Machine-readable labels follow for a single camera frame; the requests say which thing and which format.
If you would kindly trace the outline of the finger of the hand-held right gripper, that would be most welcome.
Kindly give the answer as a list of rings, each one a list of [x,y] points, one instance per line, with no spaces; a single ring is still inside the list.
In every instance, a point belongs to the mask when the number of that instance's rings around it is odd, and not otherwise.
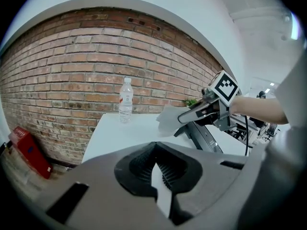
[[[207,107],[203,109],[189,109],[179,115],[178,121],[181,123],[195,122],[200,126],[213,125],[220,113],[219,100],[207,101]]]
[[[190,106],[189,106],[189,109],[203,109],[203,108],[206,108],[207,107],[207,102],[203,99],[200,99],[198,101],[195,101],[194,103],[192,103]]]

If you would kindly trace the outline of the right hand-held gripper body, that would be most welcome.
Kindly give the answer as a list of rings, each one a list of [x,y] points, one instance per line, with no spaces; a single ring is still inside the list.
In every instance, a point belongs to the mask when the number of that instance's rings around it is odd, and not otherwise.
[[[209,117],[219,130],[226,131],[234,127],[230,121],[230,104],[238,93],[237,82],[224,70],[218,72],[208,87],[203,89],[205,104],[204,116]]]

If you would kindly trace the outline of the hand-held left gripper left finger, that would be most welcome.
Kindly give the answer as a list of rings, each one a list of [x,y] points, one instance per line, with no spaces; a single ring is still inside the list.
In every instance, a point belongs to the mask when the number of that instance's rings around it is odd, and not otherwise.
[[[92,158],[46,188],[38,206],[61,226],[76,230],[170,230],[151,185],[155,165],[144,143]]]

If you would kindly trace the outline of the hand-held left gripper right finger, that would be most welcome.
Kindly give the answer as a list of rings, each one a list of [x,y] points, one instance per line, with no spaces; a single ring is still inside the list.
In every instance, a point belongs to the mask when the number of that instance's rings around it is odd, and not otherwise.
[[[156,229],[236,230],[245,194],[235,193],[246,159],[156,143],[156,163],[162,172]]]

